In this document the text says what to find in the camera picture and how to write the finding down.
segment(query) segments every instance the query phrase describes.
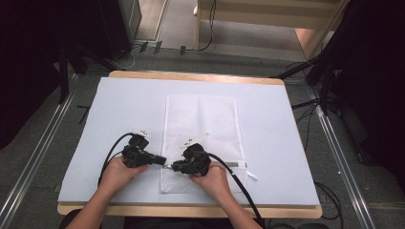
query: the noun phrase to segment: wooden desk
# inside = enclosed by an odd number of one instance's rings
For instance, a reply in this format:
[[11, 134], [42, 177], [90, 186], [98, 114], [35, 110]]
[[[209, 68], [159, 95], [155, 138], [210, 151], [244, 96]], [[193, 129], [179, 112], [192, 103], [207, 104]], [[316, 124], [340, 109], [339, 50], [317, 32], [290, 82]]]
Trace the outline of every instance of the wooden desk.
[[[137, 73], [137, 72], [112, 72], [110, 77], [145, 78], [165, 80], [190, 80], [208, 82], [226, 82], [240, 84], [268, 84], [284, 85], [279, 79], [250, 78], [226, 75], [188, 74], [188, 73]], [[57, 211], [66, 215], [74, 209], [82, 208], [84, 202], [59, 202]], [[248, 205], [246, 210], [254, 217]], [[316, 206], [261, 206], [258, 209], [263, 218], [302, 218], [318, 219], [322, 215], [320, 205]], [[111, 216], [146, 216], [146, 217], [188, 217], [188, 218], [226, 218], [224, 211], [218, 206], [198, 206], [180, 204], [111, 204], [106, 212]]]
[[[314, 57], [329, 31], [339, 25], [349, 0], [218, 0], [215, 20], [292, 27], [305, 57]], [[200, 22], [208, 20], [213, 0], [198, 1]]]

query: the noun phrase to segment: person's left hand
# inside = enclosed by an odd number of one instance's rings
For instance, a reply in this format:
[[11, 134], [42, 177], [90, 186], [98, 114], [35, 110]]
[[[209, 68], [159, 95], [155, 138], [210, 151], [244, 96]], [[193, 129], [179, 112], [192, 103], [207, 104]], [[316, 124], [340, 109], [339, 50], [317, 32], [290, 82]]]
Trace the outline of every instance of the person's left hand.
[[98, 189], [102, 189], [114, 195], [127, 185], [133, 177], [148, 169], [147, 165], [141, 165], [136, 168], [127, 168], [123, 160], [123, 156], [117, 156], [111, 159], [104, 171]]

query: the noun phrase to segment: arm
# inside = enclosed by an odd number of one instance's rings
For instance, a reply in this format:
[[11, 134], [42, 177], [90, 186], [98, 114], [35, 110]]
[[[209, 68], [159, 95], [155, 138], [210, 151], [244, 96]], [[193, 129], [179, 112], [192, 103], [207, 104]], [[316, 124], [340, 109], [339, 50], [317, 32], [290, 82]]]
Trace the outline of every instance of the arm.
[[202, 186], [203, 190], [218, 202], [235, 229], [262, 228], [232, 196], [226, 179], [226, 170], [223, 166], [211, 162], [208, 174], [204, 177], [190, 176], [190, 178]]
[[134, 176], [147, 168], [147, 166], [127, 168], [122, 156], [113, 158], [104, 172], [98, 189], [67, 228], [99, 228], [110, 200]]

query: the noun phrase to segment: mesh bag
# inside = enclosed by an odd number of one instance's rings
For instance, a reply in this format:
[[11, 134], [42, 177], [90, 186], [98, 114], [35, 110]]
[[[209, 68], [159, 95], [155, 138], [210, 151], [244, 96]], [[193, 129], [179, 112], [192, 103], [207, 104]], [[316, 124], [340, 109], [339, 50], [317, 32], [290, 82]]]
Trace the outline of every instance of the mesh bag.
[[[205, 151], [225, 162], [238, 165], [231, 168], [245, 184], [247, 172], [245, 153], [237, 117], [235, 99], [221, 96], [168, 96], [164, 123], [162, 156], [166, 164], [183, 160], [185, 149], [181, 145], [189, 138], [210, 133], [200, 141]], [[230, 174], [229, 187], [232, 192], [241, 192]], [[187, 175], [162, 168], [160, 190], [164, 193], [201, 193], [203, 190]]]

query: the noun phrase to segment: forearm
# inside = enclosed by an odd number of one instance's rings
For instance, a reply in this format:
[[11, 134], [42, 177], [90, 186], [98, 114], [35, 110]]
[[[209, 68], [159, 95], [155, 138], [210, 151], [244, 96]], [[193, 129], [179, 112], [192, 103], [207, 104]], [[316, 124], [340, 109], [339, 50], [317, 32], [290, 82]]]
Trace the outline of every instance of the forearm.
[[216, 201], [228, 215], [235, 229], [262, 228], [231, 194], [217, 198]]
[[114, 194], [110, 192], [98, 189], [67, 228], [98, 229], [113, 196]]

